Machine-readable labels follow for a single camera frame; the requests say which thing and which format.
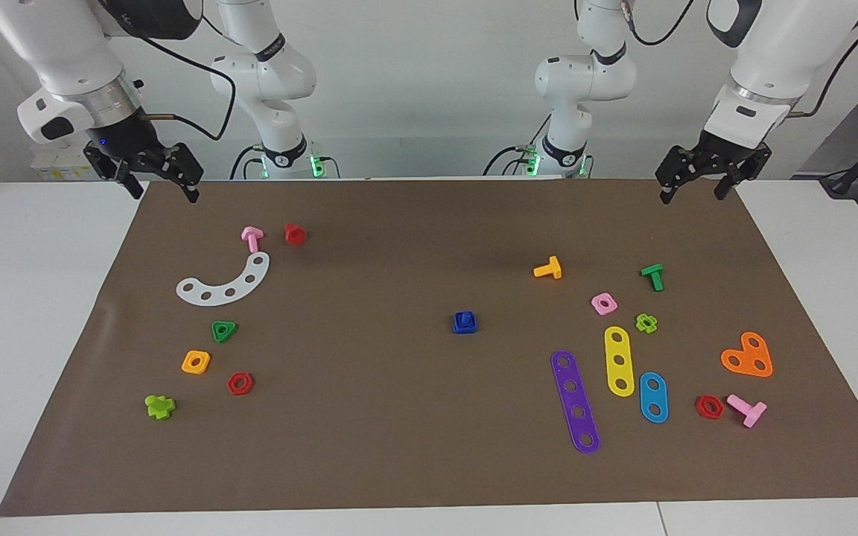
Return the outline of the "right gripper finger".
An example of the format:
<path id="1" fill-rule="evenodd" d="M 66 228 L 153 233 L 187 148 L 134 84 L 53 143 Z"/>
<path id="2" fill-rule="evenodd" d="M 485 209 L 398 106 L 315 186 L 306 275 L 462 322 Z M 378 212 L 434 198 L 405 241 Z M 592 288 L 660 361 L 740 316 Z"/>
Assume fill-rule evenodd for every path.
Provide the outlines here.
<path id="1" fill-rule="evenodd" d="M 178 142 L 173 146 L 153 150 L 154 173 L 160 179 L 176 184 L 189 203 L 197 203 L 200 191 L 197 190 L 203 176 L 203 167 L 191 152 L 190 147 Z"/>
<path id="2" fill-rule="evenodd" d="M 130 170 L 128 162 L 107 156 L 96 146 L 85 146 L 83 155 L 100 179 L 121 185 L 134 200 L 140 200 L 143 196 L 145 190 Z"/>

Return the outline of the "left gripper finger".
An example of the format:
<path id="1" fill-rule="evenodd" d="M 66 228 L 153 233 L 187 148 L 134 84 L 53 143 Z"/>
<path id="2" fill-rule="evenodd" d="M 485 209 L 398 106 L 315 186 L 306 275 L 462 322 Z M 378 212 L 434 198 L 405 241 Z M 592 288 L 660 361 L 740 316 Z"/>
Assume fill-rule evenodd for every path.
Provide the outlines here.
<path id="1" fill-rule="evenodd" d="M 741 182 L 756 179 L 763 167 L 766 166 L 770 156 L 772 156 L 772 149 L 769 146 L 759 146 L 739 164 L 726 162 L 722 178 L 713 190 L 714 196 L 718 200 L 724 200 Z"/>
<path id="2" fill-rule="evenodd" d="M 705 165 L 706 152 L 702 147 L 685 149 L 680 145 L 672 146 L 655 170 L 661 187 L 658 195 L 661 203 L 670 204 L 681 186 L 704 176 Z"/>

